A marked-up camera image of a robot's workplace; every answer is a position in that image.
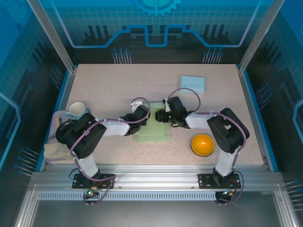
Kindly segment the green paper box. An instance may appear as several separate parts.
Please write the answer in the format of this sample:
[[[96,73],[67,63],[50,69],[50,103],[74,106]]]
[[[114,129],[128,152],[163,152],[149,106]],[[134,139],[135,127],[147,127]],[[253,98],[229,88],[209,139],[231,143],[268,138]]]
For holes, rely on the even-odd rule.
[[[169,141],[171,135],[170,123],[158,122],[155,114],[159,110],[165,110],[162,102],[150,103],[151,113],[145,126],[141,126],[140,130],[135,134],[134,138],[139,143],[166,142]]]

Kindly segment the light blue paper box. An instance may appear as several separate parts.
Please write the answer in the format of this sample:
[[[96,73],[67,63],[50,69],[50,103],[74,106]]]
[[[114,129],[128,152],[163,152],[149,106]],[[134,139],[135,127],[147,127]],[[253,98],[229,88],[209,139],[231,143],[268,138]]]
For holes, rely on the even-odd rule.
[[[198,95],[203,95],[206,90],[206,79],[199,76],[181,75],[179,87],[189,88],[194,90]]]

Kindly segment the orange bowl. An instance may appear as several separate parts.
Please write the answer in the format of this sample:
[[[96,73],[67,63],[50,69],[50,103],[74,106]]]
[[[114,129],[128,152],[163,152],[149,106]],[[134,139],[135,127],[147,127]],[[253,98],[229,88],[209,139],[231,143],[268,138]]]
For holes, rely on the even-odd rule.
[[[190,142],[191,150],[200,157],[207,157],[214,151],[214,141],[205,134],[194,136]]]

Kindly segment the white and blue mug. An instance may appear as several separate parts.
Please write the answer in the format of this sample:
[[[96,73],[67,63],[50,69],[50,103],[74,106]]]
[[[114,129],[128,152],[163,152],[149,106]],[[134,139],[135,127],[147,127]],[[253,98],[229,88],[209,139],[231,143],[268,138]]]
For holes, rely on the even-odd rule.
[[[64,115],[71,120],[79,120],[86,113],[90,113],[90,110],[82,102],[76,102]]]

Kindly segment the blue table edge strip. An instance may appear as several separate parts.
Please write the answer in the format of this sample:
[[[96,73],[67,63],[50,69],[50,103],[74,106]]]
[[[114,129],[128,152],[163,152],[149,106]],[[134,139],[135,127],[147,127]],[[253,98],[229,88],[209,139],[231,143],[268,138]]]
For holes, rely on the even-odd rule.
[[[278,164],[273,152],[261,112],[255,98],[255,93],[246,70],[239,74],[244,96],[248,105],[248,110],[254,127],[258,146],[262,156],[265,157],[269,171],[279,172]]]
[[[43,145],[42,145],[42,149],[41,149],[41,152],[40,152],[40,156],[38,158],[38,162],[37,162],[37,165],[36,165],[36,168],[35,168],[35,172],[41,172],[42,170],[44,170],[44,145],[47,143],[48,141],[48,136],[49,136],[49,132],[50,132],[50,129],[51,129],[51,123],[52,123],[52,116],[53,114],[59,110],[59,106],[61,104],[61,101],[62,101],[62,97],[63,97],[63,93],[65,91],[65,87],[66,87],[66,84],[67,84],[67,81],[70,77],[70,73],[68,71],[66,71],[65,75],[64,75],[64,78],[63,78],[63,82],[62,82],[62,86],[61,86],[61,89],[59,91],[59,95],[58,95],[58,98],[56,100],[56,104],[55,104],[55,107],[54,107],[54,110],[53,110],[53,113],[51,115],[51,120],[50,120],[50,124],[49,124],[49,127],[48,127],[48,130],[47,130],[47,133],[46,133],[46,136],[45,136],[45,139],[44,139],[44,142],[43,142]]]

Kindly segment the lavender plastic tray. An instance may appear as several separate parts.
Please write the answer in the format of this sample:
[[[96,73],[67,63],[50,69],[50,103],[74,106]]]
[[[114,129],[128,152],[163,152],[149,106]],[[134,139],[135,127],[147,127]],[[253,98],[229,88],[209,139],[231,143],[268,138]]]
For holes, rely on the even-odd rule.
[[[53,116],[52,116],[52,123],[51,123],[51,129],[50,129],[50,132],[49,132],[49,137],[48,137],[48,142],[47,143],[54,143],[54,142],[59,142],[56,138],[56,131],[57,129],[59,128],[59,126],[68,121],[68,118],[65,117],[65,113],[67,111],[66,110],[59,110],[59,111],[56,111]]]

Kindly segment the beige cloth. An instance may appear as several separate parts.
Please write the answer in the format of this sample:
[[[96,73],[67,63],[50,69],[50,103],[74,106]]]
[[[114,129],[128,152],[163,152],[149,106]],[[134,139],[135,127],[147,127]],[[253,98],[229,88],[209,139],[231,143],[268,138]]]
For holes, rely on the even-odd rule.
[[[70,150],[59,142],[44,145],[44,158],[48,161],[71,160]]]

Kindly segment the small connector board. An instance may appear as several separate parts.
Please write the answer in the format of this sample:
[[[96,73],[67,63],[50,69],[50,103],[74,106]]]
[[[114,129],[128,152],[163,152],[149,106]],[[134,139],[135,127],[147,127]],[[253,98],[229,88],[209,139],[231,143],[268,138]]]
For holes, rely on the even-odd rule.
[[[91,199],[94,196],[99,195],[98,192],[96,192],[97,188],[96,187],[92,187],[90,189],[88,189],[87,194],[85,195],[85,199]]]
[[[224,191],[223,193],[219,194],[219,197],[220,198],[232,197],[236,192],[237,192],[236,189],[227,190],[227,191]]]

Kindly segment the aluminium front rail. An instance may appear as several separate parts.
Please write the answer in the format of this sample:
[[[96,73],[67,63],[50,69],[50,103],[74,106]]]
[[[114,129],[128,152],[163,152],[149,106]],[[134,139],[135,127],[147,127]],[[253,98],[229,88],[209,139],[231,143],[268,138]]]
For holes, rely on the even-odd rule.
[[[213,165],[98,165],[103,174],[115,174],[115,191],[197,191],[198,174],[210,174]],[[70,191],[69,173],[73,165],[50,164],[43,172],[32,174],[29,190]],[[266,165],[239,166],[244,176],[245,192],[284,191],[280,172],[270,172]]]

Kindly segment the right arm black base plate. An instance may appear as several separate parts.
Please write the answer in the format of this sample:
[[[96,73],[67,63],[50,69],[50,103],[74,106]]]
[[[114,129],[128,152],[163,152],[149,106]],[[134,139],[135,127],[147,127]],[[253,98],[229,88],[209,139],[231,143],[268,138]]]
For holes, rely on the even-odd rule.
[[[200,189],[240,189],[241,182],[238,174],[231,173],[222,177],[214,174],[198,174],[198,185]]]

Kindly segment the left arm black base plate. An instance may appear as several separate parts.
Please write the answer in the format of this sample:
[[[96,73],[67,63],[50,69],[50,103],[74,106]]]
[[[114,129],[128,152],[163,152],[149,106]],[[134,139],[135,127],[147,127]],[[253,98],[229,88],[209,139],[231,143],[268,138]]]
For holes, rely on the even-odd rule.
[[[82,174],[75,174],[73,177],[72,188],[73,189],[90,189],[96,186],[98,189],[106,189],[113,180],[107,180],[102,182],[91,181],[84,177]]]

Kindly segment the grey metal front frame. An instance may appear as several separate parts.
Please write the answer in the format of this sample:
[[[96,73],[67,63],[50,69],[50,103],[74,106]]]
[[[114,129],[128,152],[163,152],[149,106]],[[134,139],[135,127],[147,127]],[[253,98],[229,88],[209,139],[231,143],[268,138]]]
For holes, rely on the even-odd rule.
[[[33,201],[25,227],[303,227],[272,192],[245,192],[231,205],[213,201]]]

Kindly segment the aluminium frame post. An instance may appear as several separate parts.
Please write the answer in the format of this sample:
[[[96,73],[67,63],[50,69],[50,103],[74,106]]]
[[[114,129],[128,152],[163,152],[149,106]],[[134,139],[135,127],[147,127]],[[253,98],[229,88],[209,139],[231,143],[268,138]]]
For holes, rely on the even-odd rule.
[[[240,64],[238,66],[239,74],[243,74],[255,52],[257,51],[259,45],[261,44],[263,38],[267,34],[270,26],[272,25],[275,17],[280,11],[285,0],[273,0],[270,7],[268,8],[260,26],[258,27],[251,43],[249,44]]]
[[[65,65],[69,73],[75,73],[75,66],[70,59],[63,43],[61,42],[59,35],[57,34],[53,24],[50,21],[46,11],[44,10],[42,4],[39,0],[27,0],[27,3],[31,7],[33,13],[35,14],[37,20],[39,21],[41,27],[46,33],[47,37],[51,41],[53,47],[55,48],[57,54]]]

